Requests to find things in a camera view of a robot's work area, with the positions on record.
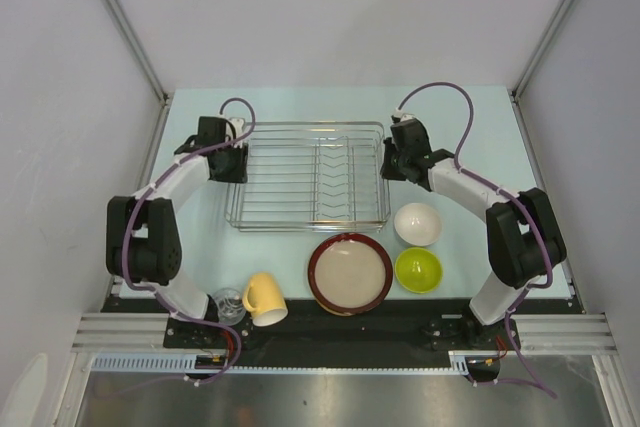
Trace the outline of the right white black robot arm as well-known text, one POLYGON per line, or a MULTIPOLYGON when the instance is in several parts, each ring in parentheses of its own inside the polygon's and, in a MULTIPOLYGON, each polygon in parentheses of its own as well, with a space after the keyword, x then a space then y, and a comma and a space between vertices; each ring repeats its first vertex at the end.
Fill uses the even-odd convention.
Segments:
POLYGON ((412 115, 394 115, 390 132, 384 140, 384 179, 409 181, 444 196, 485 224, 491 273, 461 323, 463 340, 484 348, 497 336, 496 323, 530 290, 550 287, 554 267, 566 259, 549 197, 539 188, 515 194, 463 167, 453 153, 433 150, 426 128, 412 115))

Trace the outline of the chrome wire dish rack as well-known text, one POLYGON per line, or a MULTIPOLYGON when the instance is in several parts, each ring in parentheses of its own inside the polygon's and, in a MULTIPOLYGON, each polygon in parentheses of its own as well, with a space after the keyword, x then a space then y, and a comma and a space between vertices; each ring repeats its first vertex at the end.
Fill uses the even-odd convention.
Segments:
POLYGON ((390 217, 378 122, 262 122, 249 139, 248 180, 227 193, 240 231, 375 232, 390 217))

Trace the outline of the white bowl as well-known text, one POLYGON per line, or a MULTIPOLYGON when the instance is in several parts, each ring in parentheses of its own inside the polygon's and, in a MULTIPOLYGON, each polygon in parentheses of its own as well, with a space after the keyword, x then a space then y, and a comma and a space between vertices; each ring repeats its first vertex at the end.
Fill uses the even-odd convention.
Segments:
POLYGON ((396 212, 394 229, 407 244, 426 247, 439 240, 443 223, 433 207, 423 203, 409 203, 396 212))

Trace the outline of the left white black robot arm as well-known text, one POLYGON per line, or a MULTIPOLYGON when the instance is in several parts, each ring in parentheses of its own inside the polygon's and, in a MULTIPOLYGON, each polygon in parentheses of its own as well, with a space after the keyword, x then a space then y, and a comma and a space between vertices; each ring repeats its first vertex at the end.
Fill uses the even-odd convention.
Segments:
POLYGON ((201 117, 197 132, 176 148, 156 181, 107 204, 108 272, 129 290, 152 295, 172 314, 188 318, 185 332, 202 347, 219 339, 221 323, 207 313, 209 295, 182 267, 177 213, 208 182, 247 181, 253 128, 238 117, 201 117))

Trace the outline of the lime green bowl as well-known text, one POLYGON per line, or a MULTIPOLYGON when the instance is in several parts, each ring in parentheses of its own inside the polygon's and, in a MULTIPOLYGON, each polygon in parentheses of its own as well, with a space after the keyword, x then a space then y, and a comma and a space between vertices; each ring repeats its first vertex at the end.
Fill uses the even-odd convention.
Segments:
POLYGON ((434 291, 443 278, 438 257, 421 247, 411 247, 401 252, 395 260, 394 273, 404 289, 416 294, 434 291))

